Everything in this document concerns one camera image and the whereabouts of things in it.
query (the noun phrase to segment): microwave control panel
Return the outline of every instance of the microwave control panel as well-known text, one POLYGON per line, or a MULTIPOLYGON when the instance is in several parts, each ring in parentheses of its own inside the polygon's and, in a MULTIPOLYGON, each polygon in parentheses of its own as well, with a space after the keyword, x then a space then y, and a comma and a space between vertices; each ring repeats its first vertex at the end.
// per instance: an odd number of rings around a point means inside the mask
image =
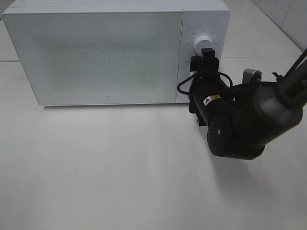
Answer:
MULTIPOLYGON (((201 56, 201 49, 213 48, 220 60, 228 27, 229 11, 183 11, 180 57, 177 84, 192 75, 189 71, 192 56, 201 56)), ((189 90, 190 82, 181 88, 189 90)), ((176 103, 186 103, 186 95, 177 93, 176 103)))

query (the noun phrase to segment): white table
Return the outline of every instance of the white table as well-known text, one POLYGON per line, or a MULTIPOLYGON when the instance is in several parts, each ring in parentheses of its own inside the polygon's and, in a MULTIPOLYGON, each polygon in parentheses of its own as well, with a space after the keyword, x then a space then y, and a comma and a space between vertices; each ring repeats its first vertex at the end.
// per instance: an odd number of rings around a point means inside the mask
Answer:
MULTIPOLYGON (((249 0, 222 71, 284 74, 300 51, 249 0)), ((307 111, 253 161, 213 156, 187 105, 41 107, 0 22, 1 230, 305 230, 307 111)))

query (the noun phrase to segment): white microwave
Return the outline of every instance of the white microwave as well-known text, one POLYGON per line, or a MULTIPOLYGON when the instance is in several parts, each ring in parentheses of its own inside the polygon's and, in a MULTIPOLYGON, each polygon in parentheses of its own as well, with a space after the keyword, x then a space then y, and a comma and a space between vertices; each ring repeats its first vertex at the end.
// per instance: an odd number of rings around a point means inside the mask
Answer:
POLYGON ((186 103, 190 57, 220 59, 229 16, 222 0, 17 0, 2 15, 46 106, 186 103))

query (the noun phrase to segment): white knob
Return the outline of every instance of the white knob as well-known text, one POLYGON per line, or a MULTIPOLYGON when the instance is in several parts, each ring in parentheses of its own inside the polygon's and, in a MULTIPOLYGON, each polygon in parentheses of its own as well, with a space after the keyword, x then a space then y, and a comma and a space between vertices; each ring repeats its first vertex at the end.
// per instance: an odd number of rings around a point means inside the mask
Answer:
POLYGON ((213 38, 208 34, 201 34, 194 38, 193 43, 196 54, 202 56, 201 49, 213 47, 213 38))

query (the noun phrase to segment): white tile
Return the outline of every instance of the white tile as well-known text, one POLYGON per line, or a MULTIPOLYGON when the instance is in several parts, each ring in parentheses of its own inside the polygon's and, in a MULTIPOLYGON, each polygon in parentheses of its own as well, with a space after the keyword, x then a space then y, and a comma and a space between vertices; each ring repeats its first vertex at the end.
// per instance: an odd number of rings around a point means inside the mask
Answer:
MULTIPOLYGON (((241 59, 223 68, 293 61, 241 59)), ((209 152, 186 105, 44 109, 20 63, 0 63, 0 87, 2 229, 306 229, 307 113, 240 161, 209 152)))
POLYGON ((14 45, 5 28, 3 20, 0 21, 0 61, 19 60, 14 45))
POLYGON ((300 55, 293 42, 250 0, 224 0, 231 12, 222 57, 300 55))
POLYGON ((282 27, 291 0, 252 0, 279 28, 282 27))
POLYGON ((307 0, 293 0, 286 19, 283 31, 301 50, 307 48, 307 0))

